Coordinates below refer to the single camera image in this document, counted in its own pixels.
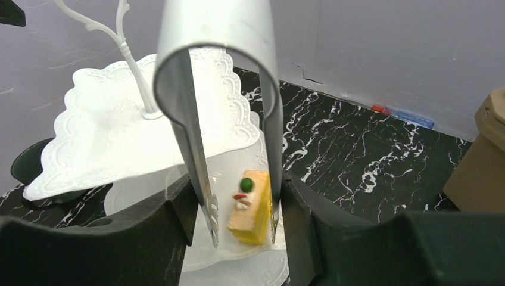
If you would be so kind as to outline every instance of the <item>yellow cake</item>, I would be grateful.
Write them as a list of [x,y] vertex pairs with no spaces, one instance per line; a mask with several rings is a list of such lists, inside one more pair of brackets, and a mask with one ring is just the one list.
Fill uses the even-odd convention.
[[269,173],[245,171],[233,198],[235,204],[228,229],[242,243],[263,245],[272,215]]

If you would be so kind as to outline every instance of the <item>marble surface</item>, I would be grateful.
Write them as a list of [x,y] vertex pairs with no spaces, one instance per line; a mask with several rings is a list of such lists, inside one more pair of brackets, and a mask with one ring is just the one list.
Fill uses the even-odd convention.
[[[252,111],[263,118],[258,75],[235,72]],[[442,187],[469,142],[288,83],[282,82],[280,91],[283,168],[320,195],[374,222],[405,210],[457,210]],[[103,202],[111,186],[94,188],[69,203],[49,206],[46,201],[33,207],[22,202],[24,186],[19,185],[0,197],[0,215],[55,228],[85,225],[105,216]]]

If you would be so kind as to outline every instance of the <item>silver tongs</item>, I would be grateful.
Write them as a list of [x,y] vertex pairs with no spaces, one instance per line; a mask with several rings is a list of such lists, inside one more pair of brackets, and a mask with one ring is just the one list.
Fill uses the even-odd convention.
[[208,179],[189,49],[201,45],[226,47],[258,65],[263,132],[272,187],[271,233],[274,242],[279,220],[283,114],[270,1],[216,1],[165,1],[154,74],[154,98],[172,123],[191,183],[217,247],[218,202]]

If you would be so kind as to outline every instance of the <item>green ball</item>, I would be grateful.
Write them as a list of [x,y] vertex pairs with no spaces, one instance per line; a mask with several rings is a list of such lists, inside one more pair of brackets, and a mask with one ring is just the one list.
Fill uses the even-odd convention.
[[242,192],[252,192],[254,187],[254,182],[251,178],[243,178],[240,181],[240,190]]

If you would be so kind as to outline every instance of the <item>toy cake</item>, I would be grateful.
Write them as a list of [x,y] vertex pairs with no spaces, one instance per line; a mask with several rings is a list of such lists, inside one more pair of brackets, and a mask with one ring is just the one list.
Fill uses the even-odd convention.
[[272,215],[268,171],[245,171],[233,199],[235,204],[228,229],[242,243],[263,245]]

